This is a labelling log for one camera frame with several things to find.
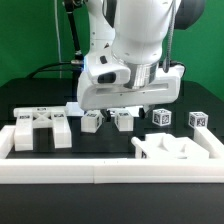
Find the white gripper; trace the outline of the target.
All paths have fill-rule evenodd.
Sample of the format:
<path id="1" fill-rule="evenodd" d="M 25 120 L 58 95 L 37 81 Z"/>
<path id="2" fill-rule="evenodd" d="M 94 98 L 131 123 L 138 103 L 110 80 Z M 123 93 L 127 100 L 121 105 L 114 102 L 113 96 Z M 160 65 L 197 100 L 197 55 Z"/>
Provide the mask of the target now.
<path id="1" fill-rule="evenodd" d="M 131 76 L 126 66 L 107 67 L 102 72 L 83 71 L 79 77 L 77 101 L 85 110 L 100 110 L 104 120 L 112 119 L 109 108 L 143 106 L 143 119 L 147 118 L 156 104 L 174 102 L 179 95 L 185 66 L 171 62 L 168 72 L 156 67 L 140 66 L 137 77 Z"/>

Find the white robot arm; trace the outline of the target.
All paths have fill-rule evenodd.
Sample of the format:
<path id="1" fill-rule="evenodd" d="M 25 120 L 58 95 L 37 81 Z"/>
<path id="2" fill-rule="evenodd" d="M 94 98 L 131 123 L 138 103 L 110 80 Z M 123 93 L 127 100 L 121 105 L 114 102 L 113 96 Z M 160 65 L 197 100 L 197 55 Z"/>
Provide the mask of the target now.
<path id="1" fill-rule="evenodd" d="M 173 31 L 202 15 L 206 0 L 103 0 L 102 14 L 115 30 L 110 46 L 89 52 L 78 80 L 85 111 L 138 106 L 145 117 L 156 104 L 174 102 L 185 66 L 162 50 Z"/>

